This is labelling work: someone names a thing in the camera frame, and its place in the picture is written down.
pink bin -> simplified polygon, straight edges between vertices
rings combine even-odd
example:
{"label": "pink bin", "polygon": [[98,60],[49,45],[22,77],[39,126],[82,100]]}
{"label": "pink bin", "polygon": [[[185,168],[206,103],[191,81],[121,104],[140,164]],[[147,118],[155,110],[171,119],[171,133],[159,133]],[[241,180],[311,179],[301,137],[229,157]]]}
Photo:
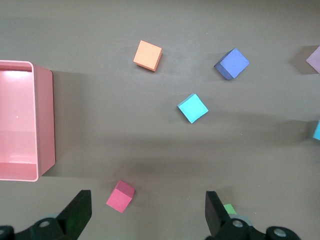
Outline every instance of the pink bin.
{"label": "pink bin", "polygon": [[52,72],[0,60],[0,180],[35,182],[55,162]]}

